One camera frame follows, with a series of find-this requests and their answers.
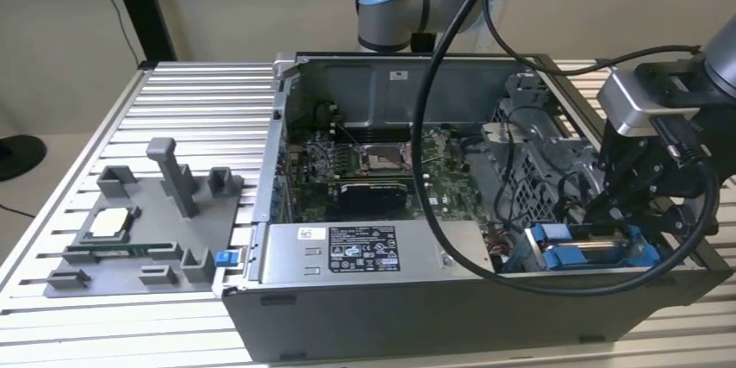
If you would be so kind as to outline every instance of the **aluminum extrusion table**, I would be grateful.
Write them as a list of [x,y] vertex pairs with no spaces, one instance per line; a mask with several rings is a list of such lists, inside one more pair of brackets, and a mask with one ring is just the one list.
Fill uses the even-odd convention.
[[[557,61],[563,69],[589,63]],[[606,74],[603,70],[570,78],[601,115],[594,95]],[[154,136],[177,140],[177,157],[194,174],[225,165],[245,178],[230,243],[246,244],[271,112],[271,81],[271,64],[161,63],[135,73],[0,268],[0,365],[142,368],[251,364],[211,293],[46,299],[43,278],[91,208],[94,179],[103,166],[126,164],[137,176],[154,175],[154,163],[145,156],[146,142]],[[721,231],[707,239],[736,267],[736,183],[730,180],[721,191],[721,204]],[[736,276],[689,307],[655,312],[613,344],[323,366],[736,366]]]

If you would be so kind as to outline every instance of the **motherboard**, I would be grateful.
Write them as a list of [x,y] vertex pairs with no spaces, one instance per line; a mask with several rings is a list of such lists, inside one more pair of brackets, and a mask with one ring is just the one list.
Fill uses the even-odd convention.
[[[407,128],[366,134],[341,126],[287,146],[294,222],[409,220],[422,217],[414,196]],[[463,137],[442,125],[425,130],[423,182],[443,221],[489,221],[463,160]]]

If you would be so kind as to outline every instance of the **green circuit board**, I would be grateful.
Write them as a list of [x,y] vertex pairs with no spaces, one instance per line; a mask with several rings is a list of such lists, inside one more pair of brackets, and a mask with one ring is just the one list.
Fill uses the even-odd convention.
[[[422,217],[414,195],[407,142],[334,143],[317,134],[289,148],[290,197],[294,222],[410,220]],[[463,162],[459,140],[441,128],[427,128],[422,141],[422,170],[434,215],[442,221],[489,220],[481,195]],[[405,196],[401,205],[379,211],[345,211],[339,192],[346,187],[390,187]],[[366,197],[365,203],[375,203]]]

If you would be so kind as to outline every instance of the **power supply label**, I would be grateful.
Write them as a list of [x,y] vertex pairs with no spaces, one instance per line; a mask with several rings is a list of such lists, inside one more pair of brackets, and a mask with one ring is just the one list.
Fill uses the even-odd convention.
[[393,226],[330,228],[330,271],[398,271]]

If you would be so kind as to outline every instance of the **black floor fan base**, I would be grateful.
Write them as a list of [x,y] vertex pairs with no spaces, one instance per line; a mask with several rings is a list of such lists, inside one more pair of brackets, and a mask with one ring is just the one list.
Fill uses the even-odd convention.
[[0,139],[0,181],[29,172],[46,156],[46,144],[31,135]]

